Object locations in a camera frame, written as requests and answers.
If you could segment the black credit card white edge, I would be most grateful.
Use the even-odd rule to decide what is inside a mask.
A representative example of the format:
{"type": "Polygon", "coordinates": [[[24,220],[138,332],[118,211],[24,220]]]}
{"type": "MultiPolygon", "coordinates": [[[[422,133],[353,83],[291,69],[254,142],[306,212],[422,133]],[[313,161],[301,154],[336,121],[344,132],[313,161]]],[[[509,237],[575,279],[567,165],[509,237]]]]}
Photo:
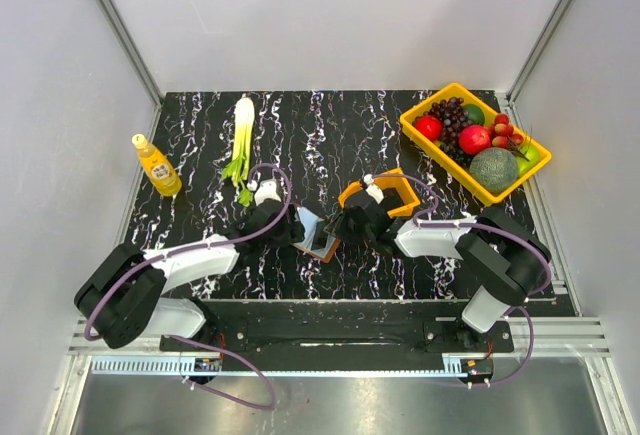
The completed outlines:
{"type": "Polygon", "coordinates": [[[333,238],[327,229],[327,222],[325,220],[320,220],[316,223],[312,238],[310,248],[313,252],[320,252],[327,250],[333,243],[333,238]]]}

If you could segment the small orange plastic bin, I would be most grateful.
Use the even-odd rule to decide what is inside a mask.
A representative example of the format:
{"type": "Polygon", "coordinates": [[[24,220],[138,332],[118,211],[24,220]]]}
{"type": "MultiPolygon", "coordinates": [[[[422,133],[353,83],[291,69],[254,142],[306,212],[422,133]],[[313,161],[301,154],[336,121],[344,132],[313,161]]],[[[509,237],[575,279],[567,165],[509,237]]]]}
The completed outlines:
{"type": "MultiPolygon", "coordinates": [[[[373,177],[375,183],[384,192],[384,200],[380,205],[387,210],[390,218],[409,217],[420,205],[417,194],[410,182],[404,177],[401,168],[391,169],[373,177]]],[[[363,191],[362,179],[349,184],[338,197],[340,207],[345,206],[350,196],[363,191]]]]}

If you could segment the brown leather card holder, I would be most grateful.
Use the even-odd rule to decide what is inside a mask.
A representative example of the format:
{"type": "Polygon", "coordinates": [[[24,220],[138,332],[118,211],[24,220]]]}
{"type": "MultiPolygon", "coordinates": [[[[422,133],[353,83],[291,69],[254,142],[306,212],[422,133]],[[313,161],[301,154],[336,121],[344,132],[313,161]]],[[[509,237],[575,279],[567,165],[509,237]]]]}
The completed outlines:
{"type": "Polygon", "coordinates": [[[309,209],[297,206],[297,218],[304,228],[301,242],[294,243],[298,250],[328,263],[340,245],[340,241],[326,231],[328,222],[309,209]]]}

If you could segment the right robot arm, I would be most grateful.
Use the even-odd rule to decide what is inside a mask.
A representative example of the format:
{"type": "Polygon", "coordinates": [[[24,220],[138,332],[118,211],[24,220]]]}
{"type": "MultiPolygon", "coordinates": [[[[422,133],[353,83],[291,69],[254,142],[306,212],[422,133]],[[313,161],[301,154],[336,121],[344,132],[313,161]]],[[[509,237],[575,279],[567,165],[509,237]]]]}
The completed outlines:
{"type": "Polygon", "coordinates": [[[455,339],[466,350],[478,350],[501,316],[549,285],[550,252],[497,207],[455,220],[427,220],[425,213],[390,217],[372,196],[359,192],[325,231],[344,243],[365,243],[389,255],[459,260],[480,286],[462,311],[455,339]]]}

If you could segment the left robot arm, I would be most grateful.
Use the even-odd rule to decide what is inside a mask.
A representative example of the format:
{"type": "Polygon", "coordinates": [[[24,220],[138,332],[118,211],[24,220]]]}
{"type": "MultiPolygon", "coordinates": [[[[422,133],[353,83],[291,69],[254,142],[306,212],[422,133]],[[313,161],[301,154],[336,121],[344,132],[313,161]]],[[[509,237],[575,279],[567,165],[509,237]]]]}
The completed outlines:
{"type": "Polygon", "coordinates": [[[223,234],[200,242],[147,251],[123,242],[74,297],[86,318],[84,337],[119,349],[142,335],[176,334],[193,349],[205,350],[215,342],[216,325],[195,302],[164,295],[206,276],[228,274],[253,251],[292,245],[304,237],[298,208],[269,199],[223,234]]]}

